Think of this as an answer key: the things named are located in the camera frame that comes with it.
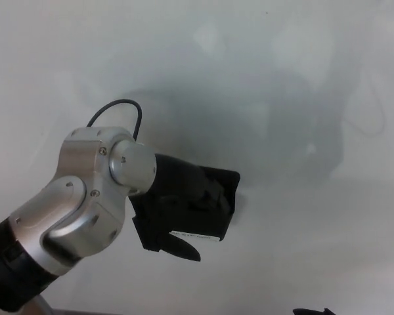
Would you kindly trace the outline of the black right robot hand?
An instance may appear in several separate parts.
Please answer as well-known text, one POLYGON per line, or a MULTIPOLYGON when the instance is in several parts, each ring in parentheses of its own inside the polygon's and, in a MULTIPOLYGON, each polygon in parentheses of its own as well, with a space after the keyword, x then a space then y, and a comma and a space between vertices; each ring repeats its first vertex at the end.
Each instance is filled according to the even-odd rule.
POLYGON ((293 309, 294 315, 336 315, 330 309, 325 308, 324 310, 311 310, 306 308, 295 308, 293 309))

